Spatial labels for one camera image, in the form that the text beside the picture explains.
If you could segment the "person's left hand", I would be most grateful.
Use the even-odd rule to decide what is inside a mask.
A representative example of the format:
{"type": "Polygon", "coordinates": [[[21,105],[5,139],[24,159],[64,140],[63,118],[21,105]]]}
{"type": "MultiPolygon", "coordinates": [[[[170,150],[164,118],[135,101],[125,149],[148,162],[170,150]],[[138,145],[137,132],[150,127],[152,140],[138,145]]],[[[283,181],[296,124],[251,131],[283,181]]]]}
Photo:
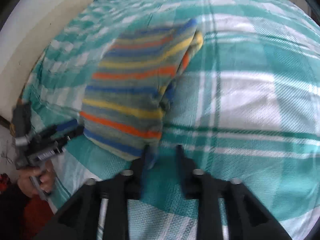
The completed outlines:
{"type": "Polygon", "coordinates": [[[32,198],[40,192],[51,193],[55,184],[55,171],[51,160],[44,167],[27,167],[18,172],[17,185],[27,197],[32,198]]]}

